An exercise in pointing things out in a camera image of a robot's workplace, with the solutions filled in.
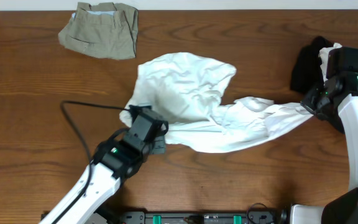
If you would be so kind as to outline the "white t-shirt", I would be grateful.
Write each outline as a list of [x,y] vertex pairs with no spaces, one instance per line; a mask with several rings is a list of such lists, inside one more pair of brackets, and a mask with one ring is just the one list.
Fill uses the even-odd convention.
[[299,103],[247,96],[222,105],[235,66],[188,52],[165,54],[138,67],[128,105],[151,106],[168,121],[168,144],[197,152],[240,151],[274,140],[311,118]]

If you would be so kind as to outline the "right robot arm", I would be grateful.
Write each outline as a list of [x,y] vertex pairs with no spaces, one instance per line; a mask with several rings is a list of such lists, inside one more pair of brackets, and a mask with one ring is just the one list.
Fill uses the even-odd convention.
[[341,72],[311,89],[301,105],[346,136],[349,190],[324,207],[293,205],[289,223],[358,223],[358,73]]

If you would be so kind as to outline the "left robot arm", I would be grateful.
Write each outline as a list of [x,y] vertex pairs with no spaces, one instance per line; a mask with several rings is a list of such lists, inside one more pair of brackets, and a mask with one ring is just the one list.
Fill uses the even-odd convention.
[[101,142],[80,179],[40,224],[84,224],[135,175],[149,154],[165,148],[168,123],[117,130]]

